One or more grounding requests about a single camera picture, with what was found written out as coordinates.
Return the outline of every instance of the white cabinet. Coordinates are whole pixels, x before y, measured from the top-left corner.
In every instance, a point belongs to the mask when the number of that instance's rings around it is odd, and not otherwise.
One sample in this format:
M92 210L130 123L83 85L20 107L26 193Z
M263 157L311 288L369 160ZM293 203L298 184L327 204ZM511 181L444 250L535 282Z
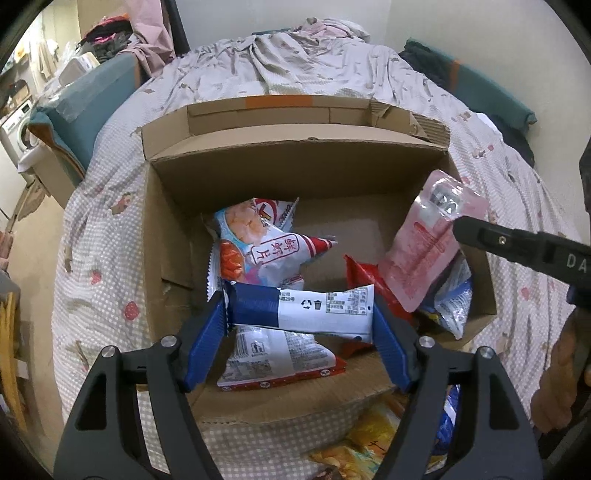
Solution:
M14 215L18 199L26 186L27 182L17 172L16 166L0 144L0 230L6 228L7 217Z

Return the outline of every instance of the dark blanket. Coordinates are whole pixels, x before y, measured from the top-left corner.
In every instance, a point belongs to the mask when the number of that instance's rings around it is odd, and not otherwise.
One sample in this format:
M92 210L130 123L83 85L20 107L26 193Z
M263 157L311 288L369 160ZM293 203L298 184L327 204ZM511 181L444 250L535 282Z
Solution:
M502 96L507 104L511 104L511 98L505 92L498 91L499 87L494 82L484 79L480 73L468 71L467 67L461 66L451 57L414 40L406 42L400 56L414 70L460 99L473 112L486 114L502 133L505 143L517 150L530 167L534 166L534 153L522 133L522 130L528 128L527 121L514 126L509 124L515 118L514 112L522 109L521 105L512 109L511 115L503 115L502 109L499 111L500 102L490 102L488 98L484 98L494 92L495 95Z

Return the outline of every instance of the bed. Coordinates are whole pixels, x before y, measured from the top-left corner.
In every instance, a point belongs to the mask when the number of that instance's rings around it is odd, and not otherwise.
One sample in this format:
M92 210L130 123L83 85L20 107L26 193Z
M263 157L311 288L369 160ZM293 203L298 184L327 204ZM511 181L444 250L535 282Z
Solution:
M352 22L309 19L289 32L221 40L175 59L137 90L99 133L86 180L72 195L56 274L52 317L56 383L67 417L105 345L150 346L142 285L141 225L147 165L140 129L195 102L248 95L374 98L444 122L464 183L490 201L488 219L511 228L579 239L538 174L464 104L398 54L372 45ZM529 411L571 307L566 286L489 256L498 316L473 342L499 352ZM149 396L140 394L152 464L167 470ZM306 479L319 470L303 452L339 440L364 403L273 424L200 424L226 479Z

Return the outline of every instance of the pink pouch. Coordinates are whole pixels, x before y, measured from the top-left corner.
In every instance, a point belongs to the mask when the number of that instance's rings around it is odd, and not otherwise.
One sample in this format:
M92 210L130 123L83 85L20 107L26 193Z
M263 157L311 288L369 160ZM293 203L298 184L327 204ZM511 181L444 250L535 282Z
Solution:
M429 175L396 233L379 272L407 312L415 311L431 283L460 246L453 236L456 218L484 219L488 200L441 170Z

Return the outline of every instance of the metal screw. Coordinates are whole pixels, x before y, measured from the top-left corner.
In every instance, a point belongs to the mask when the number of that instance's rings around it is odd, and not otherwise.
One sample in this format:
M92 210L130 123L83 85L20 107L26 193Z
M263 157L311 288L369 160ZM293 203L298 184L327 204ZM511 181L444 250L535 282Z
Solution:
M491 359L495 356L495 351L489 346L483 346L478 349L480 355L484 358Z
M106 346L100 351L100 354L105 358L110 358L115 354L115 347L113 345Z
M160 340L160 345L169 348L177 344L177 338L174 335L167 335Z
M418 344L425 348L432 348L433 345L435 345L435 340L433 340L431 337L424 336L419 338Z

